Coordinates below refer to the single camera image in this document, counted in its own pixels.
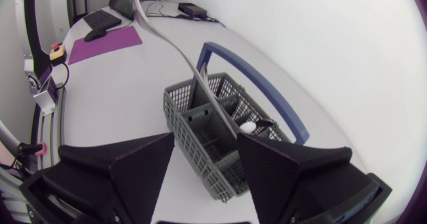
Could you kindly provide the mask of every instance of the black cable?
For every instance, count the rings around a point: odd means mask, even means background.
[[[157,1],[153,1],[150,5],[148,5],[146,13],[148,12],[149,8],[150,8],[154,3],[157,3]]]
[[[64,65],[64,66],[65,66],[65,68],[67,68],[67,79],[65,80],[65,83],[64,83],[64,84],[62,84],[62,86],[57,87],[57,88],[56,88],[56,90],[60,90],[60,89],[64,88],[64,87],[65,87],[65,85],[67,84],[67,82],[68,82],[68,78],[69,78],[69,69],[68,69],[67,64],[65,64],[65,63],[61,63],[61,64],[62,64],[62,65]]]
[[[159,13],[148,13],[149,15],[147,15],[147,17],[166,17],[166,18],[175,18],[175,19],[185,19],[185,20],[189,20],[189,21],[206,21],[206,22],[211,22],[211,23],[219,23],[221,24],[223,27],[227,28],[221,21],[218,21],[217,19],[214,18],[206,18],[206,19],[202,19],[199,17],[190,17],[187,15],[178,15],[176,17],[171,16],[171,15],[162,15]]]

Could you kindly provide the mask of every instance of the blue handle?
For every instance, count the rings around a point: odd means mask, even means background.
[[[279,91],[267,81],[258,71],[256,71],[245,60],[232,53],[230,50],[212,42],[205,43],[201,50],[199,61],[197,62],[197,70],[200,72],[201,66],[209,63],[212,53],[219,55],[226,61],[231,63],[235,68],[241,71],[252,83],[254,83],[262,93],[270,100],[273,106],[278,110],[286,124],[288,124],[292,133],[296,137],[295,144],[303,145],[310,137],[306,127],[301,122],[301,119],[296,115],[295,111],[289,103],[280,95]]]

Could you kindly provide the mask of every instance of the white table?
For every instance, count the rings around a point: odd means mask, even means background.
[[[148,4],[150,2],[143,4],[145,9]],[[177,14],[177,4],[163,5],[163,13]],[[159,8],[160,3],[155,3],[149,12],[156,12]],[[108,7],[105,10],[123,19]],[[351,162],[366,171],[358,158],[357,149],[350,145],[319,105],[288,74],[243,37],[217,23],[160,17],[151,17],[150,20],[194,61],[197,61],[203,43],[213,41],[251,63],[300,116],[310,133],[307,146],[350,147],[353,149]],[[64,112],[66,145],[90,147],[169,131],[162,109],[164,89],[191,79],[191,71],[171,45],[142,28],[136,21],[131,25],[141,37],[142,45],[98,55],[69,66]],[[73,42],[85,37],[89,31],[91,29],[83,20],[70,29],[64,41],[69,54]],[[237,69],[213,55],[209,73],[218,72],[227,72],[243,85],[266,113],[279,123],[285,134],[293,138],[261,91]],[[153,215],[154,223],[159,220],[187,223],[258,222],[250,193],[234,197],[227,204],[214,201],[176,144]]]

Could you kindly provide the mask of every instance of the basket compartment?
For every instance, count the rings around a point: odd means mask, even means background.
[[[208,76],[209,88],[236,133],[247,121],[269,119],[259,105],[230,76],[219,73]],[[180,149],[205,188],[214,199],[226,202],[249,190],[233,135],[222,123],[200,87],[191,89],[193,80],[165,89],[163,109],[167,126],[175,132]],[[277,124],[257,128],[251,135],[280,141],[288,138]]]

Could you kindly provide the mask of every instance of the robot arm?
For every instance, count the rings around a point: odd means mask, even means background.
[[[35,0],[15,0],[19,41],[24,55],[24,72],[30,94],[43,115],[55,110],[56,85],[51,78],[52,65],[40,46],[35,18]]]

